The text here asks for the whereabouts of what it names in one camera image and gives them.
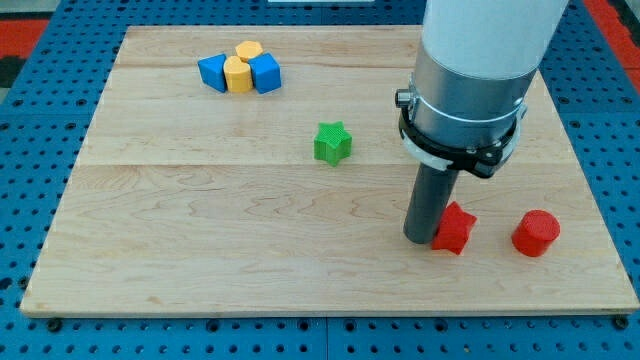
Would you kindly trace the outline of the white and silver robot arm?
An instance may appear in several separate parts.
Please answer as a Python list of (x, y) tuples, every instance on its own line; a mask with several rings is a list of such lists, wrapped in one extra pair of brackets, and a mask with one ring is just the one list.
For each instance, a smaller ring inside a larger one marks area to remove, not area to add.
[(519, 141), (524, 97), (567, 0), (428, 0), (407, 88), (407, 151), (438, 170), (490, 178)]

